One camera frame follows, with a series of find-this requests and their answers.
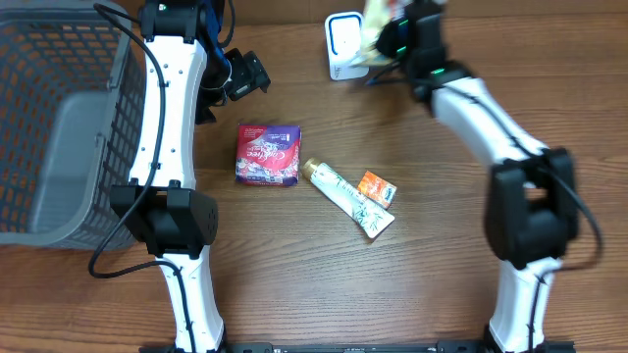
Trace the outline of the yellow white snack bag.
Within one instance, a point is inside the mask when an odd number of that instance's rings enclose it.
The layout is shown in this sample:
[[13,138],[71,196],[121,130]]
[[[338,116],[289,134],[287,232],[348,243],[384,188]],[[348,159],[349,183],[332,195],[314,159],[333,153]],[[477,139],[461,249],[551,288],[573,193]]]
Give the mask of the yellow white snack bag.
[[351,67],[383,67],[393,60],[376,48],[385,25],[402,17],[410,0],[366,0],[361,27],[360,49],[350,62]]

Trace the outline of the red purple pad pack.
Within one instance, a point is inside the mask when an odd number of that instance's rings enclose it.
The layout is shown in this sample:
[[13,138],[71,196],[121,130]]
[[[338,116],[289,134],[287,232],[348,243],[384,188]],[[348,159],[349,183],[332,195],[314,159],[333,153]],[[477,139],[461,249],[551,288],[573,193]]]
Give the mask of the red purple pad pack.
[[239,125],[235,180],[245,184],[296,185],[300,142],[299,126]]

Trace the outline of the orange tissue pack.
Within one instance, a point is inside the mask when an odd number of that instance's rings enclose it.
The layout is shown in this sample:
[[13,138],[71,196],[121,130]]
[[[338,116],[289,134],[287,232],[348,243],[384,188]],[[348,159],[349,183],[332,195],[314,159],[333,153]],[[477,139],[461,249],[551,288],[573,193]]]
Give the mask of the orange tissue pack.
[[370,171],[365,172],[357,185],[357,189],[384,209],[390,207],[397,191],[395,185]]

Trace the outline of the white Pantene tube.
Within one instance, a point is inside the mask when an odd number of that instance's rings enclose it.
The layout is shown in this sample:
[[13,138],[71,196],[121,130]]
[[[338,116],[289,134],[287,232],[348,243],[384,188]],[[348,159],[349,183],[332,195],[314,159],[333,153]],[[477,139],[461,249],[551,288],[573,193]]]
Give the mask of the white Pantene tube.
[[392,214],[320,160],[308,159],[301,171],[306,179],[349,215],[370,239],[375,239],[393,223]]

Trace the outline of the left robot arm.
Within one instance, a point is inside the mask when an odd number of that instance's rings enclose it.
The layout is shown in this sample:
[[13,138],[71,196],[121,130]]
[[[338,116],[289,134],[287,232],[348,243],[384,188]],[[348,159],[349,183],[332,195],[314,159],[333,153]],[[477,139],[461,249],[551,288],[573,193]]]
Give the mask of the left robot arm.
[[210,274],[218,227],[216,201],[196,189],[193,137],[213,108],[266,91],[271,80],[253,52],[230,49],[219,34],[231,1],[148,1],[129,35],[145,56],[138,150],[110,205],[161,269],[176,321],[169,352],[223,352],[226,328]]

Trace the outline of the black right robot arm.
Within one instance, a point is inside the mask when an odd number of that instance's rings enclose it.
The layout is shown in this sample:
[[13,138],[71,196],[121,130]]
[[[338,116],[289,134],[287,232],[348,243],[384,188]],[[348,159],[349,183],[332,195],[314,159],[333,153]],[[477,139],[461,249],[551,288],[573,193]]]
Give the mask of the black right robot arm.
[[554,276],[579,231],[573,161],[521,128],[480,78],[449,58],[443,11],[435,1],[409,2],[376,47],[488,170],[484,233],[500,265],[495,311],[478,349],[572,352],[572,342],[546,340],[543,325]]

